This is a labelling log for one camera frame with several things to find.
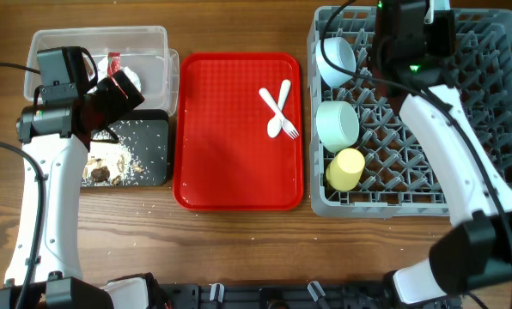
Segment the white napkin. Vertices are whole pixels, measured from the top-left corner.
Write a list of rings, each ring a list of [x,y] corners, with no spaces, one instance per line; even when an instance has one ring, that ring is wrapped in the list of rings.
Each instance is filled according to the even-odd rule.
[[[107,58],[103,58],[100,62],[97,63],[98,70],[98,81],[100,82],[103,78],[107,77]],[[134,84],[136,89],[141,92],[141,81],[139,76],[132,71],[129,67],[125,67],[121,64],[121,70],[124,71],[126,76],[130,79],[130,81]]]

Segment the red strawberry snack wrapper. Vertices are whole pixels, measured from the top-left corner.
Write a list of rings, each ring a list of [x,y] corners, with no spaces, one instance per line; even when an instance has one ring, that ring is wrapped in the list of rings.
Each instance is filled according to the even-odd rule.
[[[119,52],[109,52],[107,54],[107,74],[114,75],[121,70],[121,54]]]

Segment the pink plastic fork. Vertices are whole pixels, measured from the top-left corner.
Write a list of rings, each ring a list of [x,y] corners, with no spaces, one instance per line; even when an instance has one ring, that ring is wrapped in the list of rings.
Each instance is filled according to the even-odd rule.
[[[295,126],[283,115],[282,107],[275,102],[270,92],[266,88],[259,90],[260,97],[272,109],[274,116],[268,121],[267,134],[271,138],[278,136],[279,132],[283,130],[288,137],[296,139],[299,133]]]

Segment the mint green bowl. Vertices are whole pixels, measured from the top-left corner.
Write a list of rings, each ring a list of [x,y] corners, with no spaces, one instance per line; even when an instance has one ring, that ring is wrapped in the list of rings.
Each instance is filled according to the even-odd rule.
[[[332,153],[348,148],[359,137],[354,107],[345,101],[323,101],[316,113],[316,129],[323,146]]]

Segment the blue bowl with rice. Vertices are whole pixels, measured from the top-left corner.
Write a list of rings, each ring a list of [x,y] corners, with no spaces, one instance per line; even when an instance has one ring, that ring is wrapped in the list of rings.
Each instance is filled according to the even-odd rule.
[[[317,68],[324,82],[331,88],[338,88],[352,76],[334,69],[325,59],[327,57],[335,66],[340,69],[354,72],[356,70],[356,57],[348,41],[342,37],[328,38],[324,40],[324,51],[322,52],[321,41],[316,44]]]

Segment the yellow plastic cup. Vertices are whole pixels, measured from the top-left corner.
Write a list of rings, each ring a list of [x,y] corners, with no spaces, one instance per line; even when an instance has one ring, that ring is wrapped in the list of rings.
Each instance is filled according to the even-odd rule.
[[[350,191],[359,183],[365,163],[365,158],[359,150],[343,149],[328,165],[326,180],[337,191]]]

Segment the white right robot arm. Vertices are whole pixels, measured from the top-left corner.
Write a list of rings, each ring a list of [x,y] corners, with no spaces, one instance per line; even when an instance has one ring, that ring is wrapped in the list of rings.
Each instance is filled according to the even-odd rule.
[[[431,59],[386,64],[376,58],[372,65],[422,147],[453,226],[423,261],[390,275],[396,300],[417,306],[512,283],[512,189],[469,124],[453,79]]]

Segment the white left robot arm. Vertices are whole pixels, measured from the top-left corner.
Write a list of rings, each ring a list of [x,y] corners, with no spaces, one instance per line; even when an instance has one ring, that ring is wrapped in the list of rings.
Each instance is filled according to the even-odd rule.
[[[0,308],[115,308],[130,295],[149,306],[139,276],[104,288],[82,280],[77,223],[83,169],[92,133],[104,130],[144,97],[127,74],[81,90],[74,82],[41,89],[44,102],[26,107],[18,120],[25,162],[20,230],[0,289]]]

